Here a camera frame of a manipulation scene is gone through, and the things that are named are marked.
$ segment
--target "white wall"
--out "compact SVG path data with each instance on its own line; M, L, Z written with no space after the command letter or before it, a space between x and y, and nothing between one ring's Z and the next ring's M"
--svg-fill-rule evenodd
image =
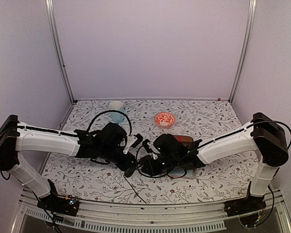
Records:
M291 127L291 0L258 1L234 108L242 123L261 111ZM291 215L291 149L278 177Z
M44 0L0 0L0 126L10 114L58 128L68 110ZM44 157L30 162L39 167ZM11 228L21 185L0 176L0 233Z
M248 0L56 0L76 99L228 99Z

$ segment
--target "table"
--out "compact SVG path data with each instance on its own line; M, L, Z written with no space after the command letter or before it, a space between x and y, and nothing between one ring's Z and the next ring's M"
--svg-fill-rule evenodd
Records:
M133 134L140 133L152 141L162 133L191 136L194 140L209 139L241 126L227 101L196 100L121 100L132 122ZM91 119L108 109L111 100L79 101L73 108L63 130L85 130ZM170 112L176 123L161 129L154 122L158 112ZM102 129L109 121L103 115L92 130ZM120 124L127 132L127 121ZM196 170L196 178L151 179L135 172L128 181L148 204L196 203L244 197L249 181L258 167L253 151L217 160ZM116 166L99 165L89 159L77 159L52 153L43 176L51 179L61 195L75 195L84 200L134 203L143 202L125 181Z

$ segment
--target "bowl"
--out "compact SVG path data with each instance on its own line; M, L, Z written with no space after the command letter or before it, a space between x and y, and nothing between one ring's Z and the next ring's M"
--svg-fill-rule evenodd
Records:
M169 128L176 122L176 117L171 113L158 113L155 116L155 123L162 128Z

